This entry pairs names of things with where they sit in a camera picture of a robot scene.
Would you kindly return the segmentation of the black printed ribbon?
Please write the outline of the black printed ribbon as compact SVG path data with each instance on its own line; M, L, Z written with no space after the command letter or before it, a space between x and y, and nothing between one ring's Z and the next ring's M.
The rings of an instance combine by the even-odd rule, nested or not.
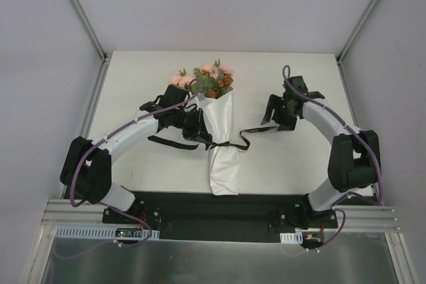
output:
M243 133L253 134L253 133L258 133L258 132L267 132L267 131L274 130L274 129L278 129L278 127L277 126L266 126L266 127L258 127L258 128L250 128L250 129L241 130L239 135L240 135L241 139L243 140L243 142L245 143L245 145L234 144L234 143L231 143L231 142L211 143L211 144L207 144L207 146L205 147L205 150L213 149L215 147L235 147L237 149L247 151L250 147L250 141L246 137L243 136ZM160 138L160 137L157 137L157 136L149 136L147 138L147 140L154 142L154 143L157 143L157 144L170 146L172 148L176 148L176 149L179 149L179 150L196 150L198 148L198 145L199 145L199 144L181 144L179 142L163 139L163 138Z

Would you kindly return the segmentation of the peach rose stem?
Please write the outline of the peach rose stem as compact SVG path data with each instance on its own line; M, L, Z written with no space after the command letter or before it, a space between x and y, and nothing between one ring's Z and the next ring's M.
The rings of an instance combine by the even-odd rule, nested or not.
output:
M234 76L234 70L232 68L230 68L230 67L221 66L220 67L220 71L223 72L224 74L228 74L230 76Z
M180 69L178 74L170 79L170 84L191 90L191 87L196 84L196 80L186 69Z

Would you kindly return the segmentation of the pink rose stem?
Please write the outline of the pink rose stem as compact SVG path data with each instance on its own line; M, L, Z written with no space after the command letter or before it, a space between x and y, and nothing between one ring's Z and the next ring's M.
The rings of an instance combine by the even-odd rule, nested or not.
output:
M220 59L215 60L212 65L203 65L195 68L193 74L197 79L213 78L214 80L220 80L224 78Z

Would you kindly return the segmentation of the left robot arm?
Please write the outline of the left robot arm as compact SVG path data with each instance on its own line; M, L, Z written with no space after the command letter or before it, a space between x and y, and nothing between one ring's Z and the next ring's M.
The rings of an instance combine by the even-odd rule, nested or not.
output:
M111 132L92 140L75 138L60 175L71 205L103 204L118 209L125 223L136 222L141 211L136 195L113 182L112 166L143 140L182 150L195 150L199 144L211 146L203 110L192 103L195 98L185 88L170 84L164 94L144 103L132 118Z

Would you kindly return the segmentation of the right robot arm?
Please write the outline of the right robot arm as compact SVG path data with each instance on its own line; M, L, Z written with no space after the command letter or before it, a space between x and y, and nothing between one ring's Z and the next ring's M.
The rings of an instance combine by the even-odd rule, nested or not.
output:
M382 184L379 138L373 130L350 126L327 105L323 94L308 90L302 76L286 77L283 87L283 95L270 95L262 124L273 121L279 131L291 132L299 120L306 120L331 146L326 179L286 214L288 223L307 229L346 196Z

